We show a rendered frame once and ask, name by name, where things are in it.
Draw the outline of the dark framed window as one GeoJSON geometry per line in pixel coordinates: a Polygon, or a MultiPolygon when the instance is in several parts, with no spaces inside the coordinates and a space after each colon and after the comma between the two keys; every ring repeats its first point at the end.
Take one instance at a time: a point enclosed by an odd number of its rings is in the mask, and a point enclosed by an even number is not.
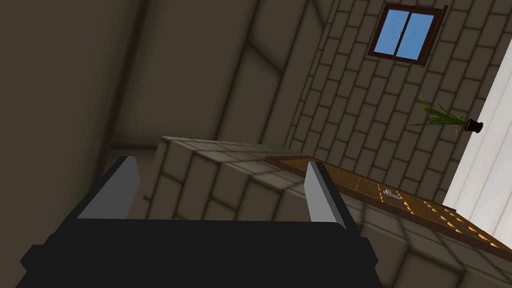
{"type": "Polygon", "coordinates": [[[367,55],[424,67],[448,8],[386,3],[367,55]]]}

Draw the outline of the brown wooden door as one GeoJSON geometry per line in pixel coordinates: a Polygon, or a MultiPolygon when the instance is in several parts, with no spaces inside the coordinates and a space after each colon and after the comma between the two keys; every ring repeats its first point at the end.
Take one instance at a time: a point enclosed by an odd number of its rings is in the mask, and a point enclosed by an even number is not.
{"type": "Polygon", "coordinates": [[[512,249],[470,223],[456,210],[329,163],[326,163],[325,167],[340,193],[469,246],[512,261],[512,249]],[[398,194],[402,199],[398,200],[384,195],[385,189],[398,194]]]}

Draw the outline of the green potted plant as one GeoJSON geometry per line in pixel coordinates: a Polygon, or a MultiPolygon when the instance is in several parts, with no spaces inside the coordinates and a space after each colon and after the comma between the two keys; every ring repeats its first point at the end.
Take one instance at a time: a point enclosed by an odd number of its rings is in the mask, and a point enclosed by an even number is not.
{"type": "Polygon", "coordinates": [[[444,109],[437,101],[435,101],[435,103],[441,111],[436,110],[425,103],[422,94],[420,94],[419,97],[424,104],[421,109],[426,112],[427,116],[423,123],[410,124],[410,126],[454,126],[455,132],[458,131],[458,128],[463,128],[466,132],[479,133],[482,131],[484,126],[482,122],[475,121],[471,118],[464,120],[460,115],[455,116],[444,109]]]}

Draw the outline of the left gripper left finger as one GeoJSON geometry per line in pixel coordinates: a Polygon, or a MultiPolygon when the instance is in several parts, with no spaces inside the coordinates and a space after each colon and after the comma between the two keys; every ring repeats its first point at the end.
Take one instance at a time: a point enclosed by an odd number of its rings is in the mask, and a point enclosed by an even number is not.
{"type": "Polygon", "coordinates": [[[76,219],[125,219],[141,180],[136,158],[121,156],[68,214],[76,219]]]}

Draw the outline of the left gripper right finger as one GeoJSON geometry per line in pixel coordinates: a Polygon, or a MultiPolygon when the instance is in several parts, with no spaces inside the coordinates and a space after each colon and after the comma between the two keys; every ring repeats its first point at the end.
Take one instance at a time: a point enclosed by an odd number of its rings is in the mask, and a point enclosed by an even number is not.
{"type": "Polygon", "coordinates": [[[308,162],[303,189],[311,221],[337,223],[346,231],[358,230],[323,162],[308,162]]]}

